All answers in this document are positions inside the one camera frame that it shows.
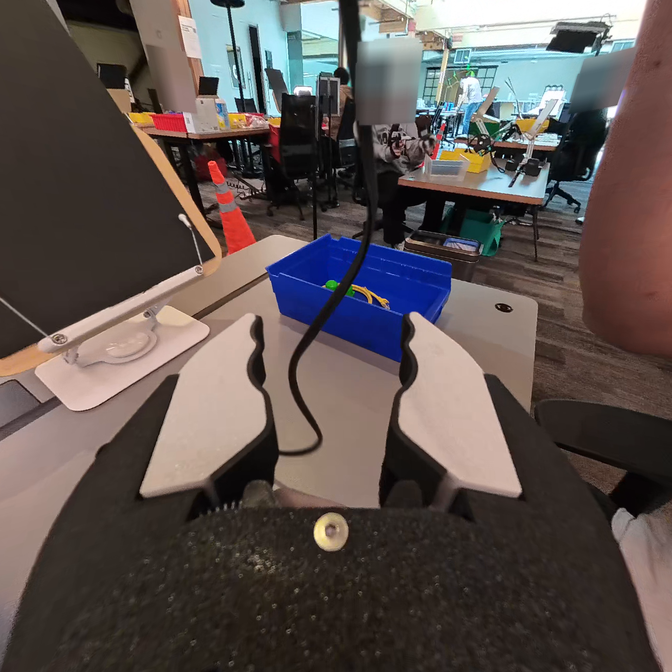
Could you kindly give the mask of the black board with wooden frame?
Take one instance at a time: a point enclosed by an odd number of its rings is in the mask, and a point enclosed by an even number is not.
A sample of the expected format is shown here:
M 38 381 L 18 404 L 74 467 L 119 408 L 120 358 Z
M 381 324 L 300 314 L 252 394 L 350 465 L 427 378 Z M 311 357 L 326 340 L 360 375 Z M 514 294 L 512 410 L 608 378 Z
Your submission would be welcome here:
M 1 2 L 1 376 L 218 268 L 221 245 L 46 1 Z

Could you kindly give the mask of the white paper poster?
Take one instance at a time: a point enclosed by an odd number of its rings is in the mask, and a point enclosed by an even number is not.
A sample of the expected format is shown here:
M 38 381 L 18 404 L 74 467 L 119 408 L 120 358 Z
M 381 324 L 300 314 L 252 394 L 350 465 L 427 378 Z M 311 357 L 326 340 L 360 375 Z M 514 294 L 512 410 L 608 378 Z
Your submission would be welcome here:
M 202 51 L 195 20 L 191 17 L 186 17 L 183 15 L 179 15 L 178 20 L 180 24 L 183 49 L 186 56 L 191 59 L 200 60 L 202 58 Z

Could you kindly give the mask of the black office chair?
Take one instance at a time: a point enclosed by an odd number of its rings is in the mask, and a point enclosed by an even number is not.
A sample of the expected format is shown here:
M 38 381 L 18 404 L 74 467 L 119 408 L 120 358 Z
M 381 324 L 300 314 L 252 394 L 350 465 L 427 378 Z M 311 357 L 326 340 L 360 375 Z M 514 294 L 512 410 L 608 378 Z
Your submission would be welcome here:
M 546 199 L 542 209 L 559 196 L 579 214 L 582 204 L 561 188 L 562 183 L 586 182 L 592 178 L 598 154 L 608 135 L 608 108 L 579 112 L 568 121 L 558 148 L 550 160 Z
M 303 221 L 302 203 L 311 199 L 316 208 L 317 148 L 315 96 L 283 93 L 280 124 L 269 127 L 263 147 L 268 216 L 293 204 Z

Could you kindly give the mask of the clear plastic bin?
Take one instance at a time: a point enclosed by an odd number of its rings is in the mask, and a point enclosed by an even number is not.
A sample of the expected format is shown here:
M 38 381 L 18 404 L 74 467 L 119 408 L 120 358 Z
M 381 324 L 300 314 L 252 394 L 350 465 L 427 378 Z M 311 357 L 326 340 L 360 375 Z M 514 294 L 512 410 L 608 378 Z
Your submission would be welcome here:
M 437 159 L 427 157 L 423 170 L 425 178 L 436 183 L 458 183 L 464 181 L 470 162 L 464 155 L 458 155 L 457 159 Z

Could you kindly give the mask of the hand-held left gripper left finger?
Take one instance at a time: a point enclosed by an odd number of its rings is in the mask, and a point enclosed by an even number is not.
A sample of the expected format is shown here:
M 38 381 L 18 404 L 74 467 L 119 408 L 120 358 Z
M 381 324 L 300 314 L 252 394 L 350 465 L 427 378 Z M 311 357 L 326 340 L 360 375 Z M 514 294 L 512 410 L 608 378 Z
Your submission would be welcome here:
M 181 368 L 140 486 L 144 499 L 186 491 L 272 496 L 279 447 L 264 348 L 263 319 L 248 313 Z

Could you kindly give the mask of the orange traffic cone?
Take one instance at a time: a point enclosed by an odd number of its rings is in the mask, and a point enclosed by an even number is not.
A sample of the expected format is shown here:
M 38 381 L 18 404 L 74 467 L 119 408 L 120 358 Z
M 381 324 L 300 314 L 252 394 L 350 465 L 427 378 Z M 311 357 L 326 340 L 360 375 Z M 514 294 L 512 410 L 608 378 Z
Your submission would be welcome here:
M 256 243 L 251 229 L 242 214 L 233 191 L 228 186 L 216 161 L 208 162 L 208 169 L 216 189 L 223 233 L 228 255 L 232 255 Z

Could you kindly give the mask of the white box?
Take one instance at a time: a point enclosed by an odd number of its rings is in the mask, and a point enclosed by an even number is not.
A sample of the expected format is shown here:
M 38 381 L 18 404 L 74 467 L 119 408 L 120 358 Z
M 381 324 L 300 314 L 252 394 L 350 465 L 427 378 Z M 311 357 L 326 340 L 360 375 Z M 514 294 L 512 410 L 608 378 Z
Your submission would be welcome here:
M 182 112 L 186 132 L 189 134 L 212 134 L 219 132 L 219 116 L 216 96 L 199 96 L 194 112 Z

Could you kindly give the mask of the wooden work table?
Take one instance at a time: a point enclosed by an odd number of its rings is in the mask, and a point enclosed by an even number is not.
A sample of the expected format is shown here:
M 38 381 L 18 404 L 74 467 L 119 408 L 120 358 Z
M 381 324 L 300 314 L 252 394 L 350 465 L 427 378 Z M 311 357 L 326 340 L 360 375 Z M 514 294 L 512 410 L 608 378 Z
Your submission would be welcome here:
M 538 212 L 545 199 L 549 172 L 550 165 L 543 164 L 539 175 L 529 176 L 523 173 L 512 183 L 514 173 L 500 172 L 493 166 L 483 173 L 466 173 L 461 180 L 434 176 L 424 169 L 416 169 L 402 176 L 399 185 L 412 189 L 428 189 L 455 203 L 455 229 L 461 227 L 466 210 L 475 209 L 477 205 L 499 208 L 500 214 L 510 215 L 518 223 L 523 223 L 526 216 L 531 216 L 534 259 L 538 261 Z
M 214 145 L 217 150 L 229 147 L 232 155 L 233 167 L 228 168 L 234 178 L 247 189 L 248 197 L 260 197 L 261 189 L 255 187 L 251 180 L 260 179 L 262 173 L 256 170 L 253 160 L 254 142 L 262 148 L 268 138 L 266 128 L 238 128 L 218 130 L 217 132 L 191 133 L 171 130 L 160 130 L 155 127 L 132 124 L 132 128 L 147 138 L 158 142 L 168 162 L 183 180 L 186 187 L 203 215 L 214 210 L 214 206 L 204 207 L 198 186 L 196 172 L 189 154 L 189 148 L 200 148 L 205 145 Z

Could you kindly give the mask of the blue plastic bin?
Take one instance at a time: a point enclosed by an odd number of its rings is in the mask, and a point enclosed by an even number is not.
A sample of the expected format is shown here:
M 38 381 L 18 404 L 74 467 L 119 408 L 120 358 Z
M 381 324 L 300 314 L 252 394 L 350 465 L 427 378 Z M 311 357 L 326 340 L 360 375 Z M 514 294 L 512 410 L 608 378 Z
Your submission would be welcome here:
M 360 247 L 360 240 L 326 234 L 269 265 L 280 313 L 311 324 L 329 297 L 323 285 L 342 280 Z M 450 263 L 371 245 L 353 284 L 384 299 L 389 308 L 356 292 L 355 298 L 343 298 L 323 331 L 399 362 L 402 317 L 417 312 L 435 323 L 448 301 L 451 281 Z

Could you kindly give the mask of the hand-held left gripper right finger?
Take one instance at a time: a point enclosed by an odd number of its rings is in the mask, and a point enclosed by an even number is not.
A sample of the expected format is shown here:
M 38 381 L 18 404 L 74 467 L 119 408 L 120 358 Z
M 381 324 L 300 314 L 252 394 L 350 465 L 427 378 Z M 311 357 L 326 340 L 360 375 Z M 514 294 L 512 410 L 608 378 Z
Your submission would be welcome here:
M 485 374 L 419 313 L 402 319 L 400 388 L 379 482 L 381 507 L 411 483 L 421 507 L 447 510 L 463 491 L 519 499 L 523 489 Z

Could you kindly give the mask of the green bag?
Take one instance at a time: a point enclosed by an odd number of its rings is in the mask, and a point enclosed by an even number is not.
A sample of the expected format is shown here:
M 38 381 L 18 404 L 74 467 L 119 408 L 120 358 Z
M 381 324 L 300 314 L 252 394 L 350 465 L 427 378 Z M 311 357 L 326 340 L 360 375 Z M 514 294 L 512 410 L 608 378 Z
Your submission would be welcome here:
M 493 212 L 467 209 L 463 219 L 460 219 L 459 214 L 456 205 L 447 206 L 439 232 L 458 234 L 461 238 L 475 240 L 483 246 L 483 256 L 495 256 L 499 250 L 504 220 L 496 217 Z

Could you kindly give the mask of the metal trash can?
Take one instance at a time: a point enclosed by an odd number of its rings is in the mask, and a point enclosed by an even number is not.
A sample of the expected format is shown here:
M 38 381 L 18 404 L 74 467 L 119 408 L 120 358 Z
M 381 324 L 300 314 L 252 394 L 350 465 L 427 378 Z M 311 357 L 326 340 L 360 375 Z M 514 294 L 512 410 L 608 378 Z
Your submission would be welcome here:
M 452 277 L 466 282 L 473 281 L 483 249 L 477 240 L 421 229 L 404 242 L 405 251 L 450 263 Z

